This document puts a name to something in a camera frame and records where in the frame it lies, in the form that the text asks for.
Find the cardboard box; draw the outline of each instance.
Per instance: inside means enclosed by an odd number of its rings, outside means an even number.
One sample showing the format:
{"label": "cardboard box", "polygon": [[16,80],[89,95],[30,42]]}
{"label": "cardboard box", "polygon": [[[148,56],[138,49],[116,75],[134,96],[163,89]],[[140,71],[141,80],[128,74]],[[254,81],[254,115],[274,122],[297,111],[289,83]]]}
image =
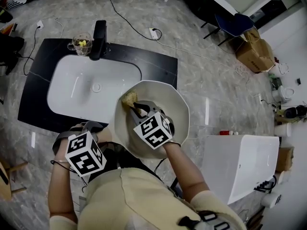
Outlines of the cardboard box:
{"label": "cardboard box", "polygon": [[244,33],[244,41],[236,52],[236,58],[255,73],[268,71],[274,64],[274,56],[270,45],[263,39],[256,28]]}
{"label": "cardboard box", "polygon": [[276,171],[283,172],[288,171],[292,167],[292,158],[293,158],[294,148],[279,148],[278,158],[276,164]]}

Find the wooden stool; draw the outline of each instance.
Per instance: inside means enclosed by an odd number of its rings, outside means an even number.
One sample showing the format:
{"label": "wooden stool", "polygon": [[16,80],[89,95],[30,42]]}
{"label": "wooden stool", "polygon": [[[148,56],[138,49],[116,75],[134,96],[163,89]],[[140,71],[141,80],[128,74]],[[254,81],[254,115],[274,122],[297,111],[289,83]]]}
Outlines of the wooden stool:
{"label": "wooden stool", "polygon": [[13,191],[11,190],[10,172],[20,170],[27,164],[28,162],[24,162],[14,167],[10,167],[7,162],[0,160],[0,194],[5,200],[10,201],[13,194],[26,190],[25,187]]}

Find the blue chair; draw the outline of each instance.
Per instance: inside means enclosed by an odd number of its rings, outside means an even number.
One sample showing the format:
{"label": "blue chair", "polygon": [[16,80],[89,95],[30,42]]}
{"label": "blue chair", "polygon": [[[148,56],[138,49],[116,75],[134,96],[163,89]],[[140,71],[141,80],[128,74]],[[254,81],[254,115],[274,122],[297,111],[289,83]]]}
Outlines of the blue chair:
{"label": "blue chair", "polygon": [[218,33],[220,30],[223,30],[231,35],[230,37],[227,37],[224,41],[219,43],[218,46],[228,41],[231,37],[241,36],[244,32],[254,27],[253,21],[248,16],[240,13],[236,13],[231,20],[229,20],[228,18],[226,19],[218,14],[215,14],[215,19],[218,28],[206,35],[203,39],[206,39],[213,33]]}

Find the sleeve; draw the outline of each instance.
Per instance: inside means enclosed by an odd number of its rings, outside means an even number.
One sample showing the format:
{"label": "sleeve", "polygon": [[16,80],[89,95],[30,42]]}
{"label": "sleeve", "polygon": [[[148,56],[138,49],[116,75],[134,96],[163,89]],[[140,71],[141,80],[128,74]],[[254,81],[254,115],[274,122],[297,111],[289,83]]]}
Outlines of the sleeve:
{"label": "sleeve", "polygon": [[212,191],[202,191],[195,195],[190,204],[196,211],[212,211],[218,216],[227,219],[230,223],[235,225],[239,230],[246,230],[241,218],[226,204],[224,204]]}
{"label": "sleeve", "polygon": [[49,223],[50,230],[77,230],[77,224],[63,216],[53,216]]}

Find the glass cup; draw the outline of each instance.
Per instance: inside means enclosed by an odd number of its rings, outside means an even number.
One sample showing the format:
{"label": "glass cup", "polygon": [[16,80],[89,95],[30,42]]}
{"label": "glass cup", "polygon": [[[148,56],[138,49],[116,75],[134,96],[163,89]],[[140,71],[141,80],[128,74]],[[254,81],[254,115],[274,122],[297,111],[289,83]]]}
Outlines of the glass cup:
{"label": "glass cup", "polygon": [[92,38],[89,33],[80,33],[73,37],[72,42],[67,45],[69,50],[75,50],[77,55],[89,55],[92,50]]}

